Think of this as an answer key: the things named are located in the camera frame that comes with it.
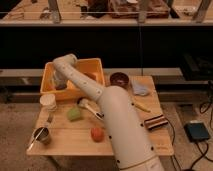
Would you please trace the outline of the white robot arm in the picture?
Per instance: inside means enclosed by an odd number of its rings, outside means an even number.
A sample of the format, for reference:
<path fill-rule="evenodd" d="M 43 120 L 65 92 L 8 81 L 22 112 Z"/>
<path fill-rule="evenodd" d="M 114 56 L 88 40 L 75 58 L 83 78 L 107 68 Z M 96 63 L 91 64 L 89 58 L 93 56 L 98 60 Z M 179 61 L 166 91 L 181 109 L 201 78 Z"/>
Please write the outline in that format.
<path fill-rule="evenodd" d="M 97 83 L 76 70 L 76 63 L 73 54 L 53 60 L 60 77 L 71 81 L 99 105 L 119 170 L 164 171 L 128 92 L 119 86 Z"/>

